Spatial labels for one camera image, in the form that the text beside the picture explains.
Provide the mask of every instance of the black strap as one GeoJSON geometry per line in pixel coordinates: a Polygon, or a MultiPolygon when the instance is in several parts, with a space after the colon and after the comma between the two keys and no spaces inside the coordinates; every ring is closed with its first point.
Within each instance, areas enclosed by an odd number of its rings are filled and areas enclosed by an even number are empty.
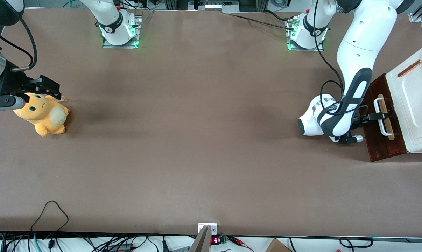
{"type": "Polygon", "coordinates": [[[362,101],[363,101],[363,97],[360,97],[360,98],[353,98],[353,97],[349,97],[349,96],[343,96],[342,97],[342,102],[343,103],[361,104],[362,101]]]}
{"type": "Polygon", "coordinates": [[[328,26],[325,26],[323,28],[315,28],[312,25],[309,24],[309,22],[307,22],[307,15],[304,17],[303,19],[303,25],[304,28],[306,28],[306,30],[308,30],[310,32],[310,35],[312,37],[318,37],[319,35],[321,35],[328,26]]]}
{"type": "Polygon", "coordinates": [[[101,24],[98,22],[102,30],[104,30],[106,33],[115,33],[116,28],[121,26],[122,20],[123,20],[122,13],[120,11],[118,11],[118,13],[119,13],[118,19],[111,24],[101,24]]]}
{"type": "Polygon", "coordinates": [[[329,112],[329,111],[331,111],[331,110],[336,110],[337,109],[337,105],[331,105],[331,106],[329,106],[329,107],[325,107],[319,114],[318,114],[318,117],[317,117],[317,122],[318,122],[318,124],[320,124],[320,121],[321,121],[321,119],[323,118],[323,116],[327,113],[327,112],[329,112]]]}

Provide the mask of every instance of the red wire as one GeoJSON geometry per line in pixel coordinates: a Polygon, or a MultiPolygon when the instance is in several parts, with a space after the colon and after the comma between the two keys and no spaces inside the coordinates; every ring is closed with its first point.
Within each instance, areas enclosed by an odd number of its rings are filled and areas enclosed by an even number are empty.
{"type": "Polygon", "coordinates": [[[246,244],[242,245],[243,247],[246,247],[247,249],[251,250],[251,252],[254,252],[253,249],[251,249],[251,247],[247,246],[246,244]]]}
{"type": "Polygon", "coordinates": [[[247,249],[251,250],[251,252],[254,252],[254,250],[253,250],[253,249],[251,249],[251,247],[249,247],[248,245],[246,245],[243,241],[241,241],[241,240],[239,240],[239,239],[236,239],[236,242],[237,242],[240,246],[245,247],[245,248],[247,248],[247,249]]]}

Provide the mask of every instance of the wooden handle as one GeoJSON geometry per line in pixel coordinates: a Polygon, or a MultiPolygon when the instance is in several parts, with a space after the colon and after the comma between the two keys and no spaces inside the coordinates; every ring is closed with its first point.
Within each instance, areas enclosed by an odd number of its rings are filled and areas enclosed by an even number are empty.
{"type": "Polygon", "coordinates": [[[419,66],[422,64],[422,59],[418,59],[415,63],[411,64],[409,67],[407,67],[406,69],[404,69],[404,71],[398,73],[398,77],[402,77],[404,75],[406,75],[408,72],[410,72],[411,70],[413,70],[415,67],[419,66]]]}

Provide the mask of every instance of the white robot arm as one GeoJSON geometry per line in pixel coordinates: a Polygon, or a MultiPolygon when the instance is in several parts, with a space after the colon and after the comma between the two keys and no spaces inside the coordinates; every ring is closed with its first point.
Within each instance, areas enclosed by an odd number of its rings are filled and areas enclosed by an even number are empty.
{"type": "MultiPolygon", "coordinates": [[[[304,115],[298,119],[302,134],[325,134],[334,142],[343,139],[346,144],[363,140],[362,136],[346,134],[370,85],[374,62],[390,35],[397,18],[396,9],[402,2],[352,1],[354,19],[337,52],[337,63],[344,79],[343,95],[339,102],[329,94],[312,99],[304,115]]],[[[300,27],[292,39],[304,48],[315,48],[335,12],[335,0],[314,0],[309,14],[299,16],[300,27]]]]}
{"type": "Polygon", "coordinates": [[[93,13],[104,38],[112,45],[123,45],[136,36],[135,15],[118,10],[113,0],[80,0],[93,13]]]}

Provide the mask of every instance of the green cable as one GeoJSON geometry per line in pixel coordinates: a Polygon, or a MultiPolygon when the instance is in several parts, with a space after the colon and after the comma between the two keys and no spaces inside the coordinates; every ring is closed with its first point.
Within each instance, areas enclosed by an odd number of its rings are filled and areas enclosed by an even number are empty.
{"type": "Polygon", "coordinates": [[[37,236],[35,235],[35,233],[34,233],[34,243],[35,243],[35,246],[37,247],[38,252],[42,252],[42,249],[37,243],[37,236]]]}

